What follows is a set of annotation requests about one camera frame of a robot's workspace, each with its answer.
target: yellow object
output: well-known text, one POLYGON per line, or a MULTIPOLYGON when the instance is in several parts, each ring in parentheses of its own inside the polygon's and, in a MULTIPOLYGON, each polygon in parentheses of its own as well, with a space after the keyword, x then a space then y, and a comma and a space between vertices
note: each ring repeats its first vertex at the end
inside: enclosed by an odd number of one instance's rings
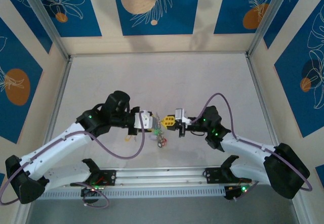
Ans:
POLYGON ((133 136, 126 136, 126 137, 125 137, 125 142, 129 142, 130 139, 131 139, 132 137, 133 137, 133 136))
POLYGON ((176 123, 176 119, 174 116, 166 116, 163 120, 161 120, 161 125, 163 125, 165 128, 168 126, 173 126, 176 123))

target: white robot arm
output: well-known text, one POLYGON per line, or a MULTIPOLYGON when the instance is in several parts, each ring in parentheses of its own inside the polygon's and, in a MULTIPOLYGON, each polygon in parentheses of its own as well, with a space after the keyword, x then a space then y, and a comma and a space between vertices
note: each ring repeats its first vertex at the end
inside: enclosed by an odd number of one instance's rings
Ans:
POLYGON ((155 124, 152 113, 140 111, 139 107, 130 110, 129 100, 130 97, 126 93, 115 91, 104 104, 85 111, 67 130, 39 149, 21 158, 14 155, 9 157, 6 160, 8 178, 21 166, 28 164, 11 181, 20 202, 32 202, 44 191, 70 183, 85 182, 92 174, 97 174, 99 168, 91 159, 70 166, 53 166, 75 149, 109 132, 112 126, 127 128, 128 135, 137 135, 139 131, 151 129, 155 124))
MULTIPOLYGON (((114 183, 116 171, 100 170, 91 159, 70 166, 53 166, 78 147, 93 140, 101 144, 96 137, 109 132, 111 127, 127 128, 128 135, 137 135, 139 131, 144 134, 152 129, 156 125, 152 113, 140 111, 139 107, 130 110, 129 101, 130 97, 126 93, 115 91, 104 104, 85 111, 65 132, 41 148, 21 158, 14 155, 9 157, 6 160, 7 175, 20 202, 30 203, 43 192, 62 185, 77 182, 91 185, 93 181, 101 180, 103 174, 110 174, 109 179, 114 183)), ((240 138, 223 127, 221 119, 216 107, 210 106, 205 107, 199 117, 186 118, 184 109, 177 109, 174 115, 165 117, 161 124, 167 129, 179 130, 179 137, 184 137, 186 131, 205 132, 209 146, 234 154, 220 167, 205 169, 207 183, 237 184, 241 179, 247 182, 256 180, 271 185, 286 198, 293 198, 310 175, 294 151, 283 143, 274 147, 240 138), (249 162, 239 162, 241 159, 237 160, 238 156, 249 162)), ((113 156, 132 159, 139 154, 143 143, 144 137, 139 151, 132 157, 117 156, 101 146, 113 156)))
POLYGON ((271 185, 288 199, 303 189, 304 182, 311 190, 307 181, 309 170, 288 145, 281 143, 274 147, 241 138, 235 135, 233 129, 230 131, 222 126, 221 120, 216 107, 207 107, 206 104, 199 117, 187 118, 184 109, 176 109, 174 115, 166 116, 161 123, 169 130, 178 130, 179 137, 184 137, 186 131, 207 133, 205 140, 211 148, 234 154, 220 168, 206 168, 207 182, 217 184, 225 179, 228 183, 238 183, 242 178, 255 180, 271 185), (246 162, 239 163, 239 156, 246 162))

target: orange circle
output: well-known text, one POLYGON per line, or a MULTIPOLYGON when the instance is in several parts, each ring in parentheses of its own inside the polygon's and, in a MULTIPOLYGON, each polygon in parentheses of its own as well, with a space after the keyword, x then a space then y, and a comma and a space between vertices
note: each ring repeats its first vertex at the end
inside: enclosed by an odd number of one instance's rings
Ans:
POLYGON ((151 21, 151 25, 155 26, 157 24, 157 21, 154 19, 151 21))
POLYGON ((57 13, 55 15, 55 18, 57 19, 57 21, 59 21, 61 23, 66 23, 67 22, 67 16, 64 13, 57 13))
POLYGON ((310 90, 310 88, 311 88, 311 81, 310 81, 310 79, 307 78, 307 77, 303 78, 302 81, 300 82, 300 88, 305 93, 308 92, 310 90))
POLYGON ((252 8, 251 10, 249 10, 244 18, 243 18, 243 26, 246 29, 256 29, 259 27, 259 24, 263 18, 263 15, 265 14, 265 12, 268 9, 269 4, 261 4, 258 5, 257 8, 252 8))
POLYGON ((20 69, 11 69, 7 72, 6 77, 5 81, 9 83, 6 86, 9 101, 17 106, 23 106, 27 102, 30 93, 30 81, 27 74, 20 69), (20 86, 16 86, 10 83, 11 79, 16 82, 23 80, 23 82, 19 84, 20 86))

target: cable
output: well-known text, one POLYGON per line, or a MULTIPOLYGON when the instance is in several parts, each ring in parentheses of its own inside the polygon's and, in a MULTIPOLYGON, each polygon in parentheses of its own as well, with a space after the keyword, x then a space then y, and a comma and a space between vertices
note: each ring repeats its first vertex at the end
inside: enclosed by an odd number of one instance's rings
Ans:
MULTIPOLYGON (((119 159, 125 159, 125 160, 129 160, 129 159, 133 159, 135 157, 137 157, 140 152, 142 151, 143 147, 144 147, 144 141, 145 141, 145 129, 144 129, 144 123, 143 123, 143 119, 142 119, 142 113, 144 113, 144 111, 140 111, 139 112, 139 118, 140 118, 140 123, 141 123, 141 128, 142 128, 142 143, 141 146, 139 148, 139 150, 130 157, 122 157, 119 156, 113 152, 111 152, 109 149, 107 149, 93 134, 86 132, 86 131, 75 131, 72 132, 70 134, 65 135, 65 139, 78 135, 78 134, 84 134, 84 135, 88 135, 89 137, 91 137, 96 143, 98 143, 106 152, 108 152, 110 155, 119 158, 119 159)), ((17 174, 22 171, 27 165, 29 165, 33 160, 35 160, 37 157, 39 157, 41 154, 43 154, 44 152, 48 151, 49 149, 51 149, 52 147, 54 147, 55 145, 59 144, 61 141, 65 140, 64 138, 60 138, 57 139, 56 141, 54 141, 53 143, 49 144, 48 146, 46 146, 44 149, 42 149, 41 151, 39 151, 38 153, 36 153, 33 157, 31 157, 29 162, 25 162, 22 166, 20 166, 10 177, 9 179, 5 182, 5 184, 3 185, 3 187, 0 189, 0 205, 4 206, 4 205, 10 205, 15 203, 16 201, 18 201, 18 198, 9 202, 2 202, 2 196, 6 190, 6 188, 8 187, 8 185, 10 184, 10 182, 17 176, 17 174)))
POLYGON ((192 132, 192 131, 191 131, 190 133, 192 133, 193 135, 198 136, 198 137, 203 137, 203 136, 205 135, 205 132, 204 132, 203 134, 201 134, 201 135, 196 134, 196 133, 194 133, 194 132, 192 132))
POLYGON ((102 192, 100 192, 99 190, 96 190, 96 189, 93 188, 92 186, 87 185, 87 184, 82 183, 82 182, 77 182, 76 184, 78 184, 78 185, 82 185, 82 186, 84 186, 84 187, 86 187, 86 188, 91 189, 91 191, 94 191, 94 192, 98 193, 98 194, 101 195, 103 198, 105 198, 105 199, 106 199, 106 202, 107 202, 106 205, 103 205, 103 206, 90 205, 90 204, 88 204, 88 203, 86 202, 86 194, 84 194, 84 196, 83 196, 83 198, 82 198, 82 201, 83 201, 83 203, 84 203, 85 206, 87 206, 87 207, 92 207, 92 208, 97 208, 97 209, 103 209, 103 208, 107 208, 107 207, 109 206, 109 204, 110 204, 109 199, 108 199, 107 196, 105 196, 102 192))
POLYGON ((234 197, 233 200, 236 202, 239 199, 243 198, 248 192, 250 192, 252 189, 254 189, 254 187, 259 183, 259 181, 256 181, 254 184, 252 184, 247 190, 246 192, 243 192, 240 196, 238 196, 237 198, 234 197))
POLYGON ((225 190, 225 192, 231 192, 231 191, 234 191, 234 190, 238 190, 238 189, 242 189, 242 186, 241 185, 239 185, 239 184, 237 184, 237 186, 234 186, 235 188, 233 188, 233 189, 227 189, 227 190, 225 190))
MULTIPOLYGON (((197 122, 197 121, 202 117, 202 115, 203 115, 205 109, 207 108, 208 104, 210 103, 210 101, 211 101, 215 96, 217 96, 217 95, 221 96, 221 97, 224 99, 224 101, 225 101, 225 103, 226 103, 226 105, 227 105, 227 108, 228 108, 228 111, 229 111, 229 117, 230 117, 230 121, 231 121, 231 131, 232 131, 232 134, 233 134, 234 138, 235 138, 236 140, 240 141, 240 142, 246 143, 246 144, 248 144, 248 145, 250 145, 250 146, 254 146, 254 147, 256 147, 256 148, 262 150, 262 147, 259 146, 259 145, 257 145, 257 144, 254 144, 254 143, 252 143, 252 142, 249 142, 249 141, 246 141, 246 140, 242 140, 242 139, 240 139, 240 138, 237 138, 237 136, 236 136, 236 134, 235 134, 235 132, 234 132, 234 122, 233 122, 233 114, 232 114, 231 107, 230 107, 230 105, 229 105, 227 99, 225 98, 225 96, 224 96, 223 94, 221 94, 221 93, 215 93, 214 95, 212 95, 212 96, 207 100, 207 102, 206 102, 205 106, 203 107, 202 111, 200 112, 200 114, 198 115, 198 117, 197 117, 196 119, 194 119, 194 120, 191 122, 191 124, 197 122)), ((287 165, 287 166, 288 166, 292 171, 294 171, 294 172, 295 172, 295 173, 296 173, 296 174, 297 174, 297 175, 298 175, 298 176, 299 176, 299 177, 300 177, 300 178, 301 178, 301 179, 306 183, 306 185, 308 186, 308 189, 307 189, 307 188, 303 188, 303 187, 301 187, 301 188, 300 188, 301 190, 305 190, 305 191, 312 191, 312 190, 313 190, 313 187, 312 187, 312 185, 310 184, 310 182, 307 180, 307 178, 305 178, 305 176, 304 176, 304 175, 303 175, 303 174, 302 174, 298 169, 296 169, 294 166, 292 166, 292 165, 291 165, 288 161, 286 161, 283 157, 279 156, 277 153, 275 153, 275 152, 273 152, 273 151, 271 151, 271 150, 269 150, 269 149, 267 149, 267 148, 265 148, 264 151, 266 151, 266 152, 272 154, 273 156, 275 156, 275 157, 277 157, 279 160, 281 160, 283 163, 285 163, 285 164, 286 164, 286 165, 287 165)))

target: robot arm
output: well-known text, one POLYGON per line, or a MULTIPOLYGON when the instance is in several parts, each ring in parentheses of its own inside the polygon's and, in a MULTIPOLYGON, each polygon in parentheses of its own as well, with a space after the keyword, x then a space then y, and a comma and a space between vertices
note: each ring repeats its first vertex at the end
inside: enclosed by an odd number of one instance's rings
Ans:
POLYGON ((22 165, 29 163, 11 181, 21 203, 26 204, 37 199, 44 191, 65 184, 84 182, 99 169, 91 160, 61 168, 52 168, 75 149, 92 142, 88 132, 95 137, 109 132, 110 128, 127 128, 129 135, 137 135, 142 129, 140 115, 145 130, 151 129, 155 118, 152 113, 142 111, 140 107, 129 109, 130 97, 121 91, 110 94, 104 104, 85 111, 67 130, 39 149, 21 158, 11 156, 6 160, 8 178, 22 165), (59 141, 50 151, 45 151, 36 159, 33 157, 54 142, 59 141))
MULTIPOLYGON (((310 173, 296 153, 286 144, 281 143, 278 147, 265 145, 234 135, 229 129, 221 124, 221 116, 215 106, 206 107, 202 117, 186 117, 184 109, 176 109, 174 115, 165 117, 161 124, 169 130, 178 130, 179 137, 184 137, 186 131, 205 132, 205 140, 208 145, 222 152, 234 154, 221 166, 222 177, 226 176, 230 181, 239 181, 240 178, 257 180, 269 184, 272 188, 285 198, 292 199, 304 184, 304 181, 291 167, 278 159, 279 155, 288 164, 297 169, 305 178, 310 173), (236 164, 238 156, 249 160, 249 163, 236 164)), ((216 178, 219 173, 208 169, 209 175, 214 174, 216 178)))

